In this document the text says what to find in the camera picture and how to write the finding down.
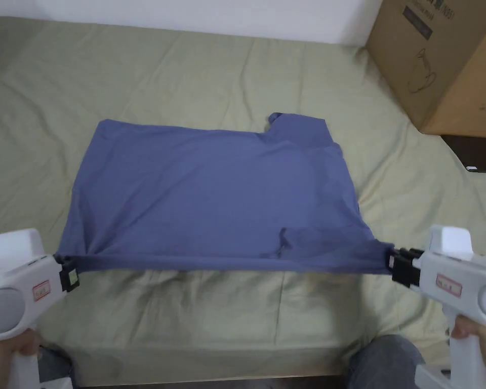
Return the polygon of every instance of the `bed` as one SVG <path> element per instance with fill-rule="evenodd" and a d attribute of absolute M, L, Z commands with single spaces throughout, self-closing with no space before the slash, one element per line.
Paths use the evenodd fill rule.
<path fill-rule="evenodd" d="M 486 254 L 486 174 L 410 123 L 363 48 L 0 17 L 0 232 L 54 252 L 97 123 L 263 132 L 272 112 L 324 118 L 375 236 L 421 247 L 464 226 Z M 338 374 L 380 334 L 445 363 L 439 304 L 386 276 L 107 271 L 38 329 L 86 386 Z"/>

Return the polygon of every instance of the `blue t-shirt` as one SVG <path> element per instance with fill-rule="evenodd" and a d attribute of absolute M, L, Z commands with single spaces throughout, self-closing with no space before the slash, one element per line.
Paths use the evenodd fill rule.
<path fill-rule="evenodd" d="M 99 123 L 58 254 L 107 268 L 387 273 L 324 120 L 265 133 Z"/>

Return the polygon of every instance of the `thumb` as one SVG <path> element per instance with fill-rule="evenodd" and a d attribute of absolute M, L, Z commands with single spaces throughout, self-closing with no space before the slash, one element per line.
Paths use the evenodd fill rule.
<path fill-rule="evenodd" d="M 33 355 L 37 353 L 40 346 L 39 338 L 36 333 L 28 329 L 17 337 L 4 341 L 10 352 L 18 351 L 23 355 Z"/>
<path fill-rule="evenodd" d="M 470 335 L 479 336 L 481 325 L 475 321 L 459 315 L 456 318 L 456 325 L 451 333 L 453 339 L 465 339 Z"/>

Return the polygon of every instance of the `black object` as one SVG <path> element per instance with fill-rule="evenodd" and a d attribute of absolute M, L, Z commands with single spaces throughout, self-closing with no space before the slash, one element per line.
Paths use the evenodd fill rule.
<path fill-rule="evenodd" d="M 72 359 L 62 348 L 50 344 L 41 345 L 37 358 L 40 382 L 70 377 L 74 389 L 78 389 Z"/>
<path fill-rule="evenodd" d="M 469 172 L 486 173 L 486 138 L 441 135 Z"/>
<path fill-rule="evenodd" d="M 423 251 L 417 248 L 394 250 L 386 263 L 387 268 L 392 273 L 392 280 L 408 288 L 411 285 L 419 286 L 421 271 L 417 267 L 412 266 L 412 261 L 421 257 L 422 254 Z"/>
<path fill-rule="evenodd" d="M 54 255 L 54 259 L 61 265 L 60 272 L 61 287 L 64 291 L 70 292 L 79 286 L 77 268 L 72 257 Z"/>
<path fill-rule="evenodd" d="M 443 369 L 443 370 L 441 370 L 441 374 L 444 375 L 446 378 L 448 378 L 450 380 L 450 378 L 452 377 L 452 370 Z"/>

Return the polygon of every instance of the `gray pants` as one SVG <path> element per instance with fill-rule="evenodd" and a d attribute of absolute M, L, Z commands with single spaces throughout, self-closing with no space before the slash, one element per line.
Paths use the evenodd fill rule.
<path fill-rule="evenodd" d="M 418 349 L 398 335 L 382 336 L 358 351 L 349 364 L 348 389 L 414 389 Z"/>
<path fill-rule="evenodd" d="M 382 336 L 373 340 L 365 348 L 358 351 L 349 364 L 347 389 L 414 389 L 414 374 L 416 366 L 424 363 L 418 349 L 398 335 Z M 62 350 L 42 349 L 42 359 L 39 362 L 41 382 L 70 376 L 74 388 L 77 388 L 73 379 L 70 358 Z M 241 381 L 236 385 L 234 381 L 218 381 L 212 383 L 187 384 L 183 387 L 208 387 L 222 389 L 260 389 L 261 387 L 273 389 L 294 389 L 293 382 L 281 380 Z"/>

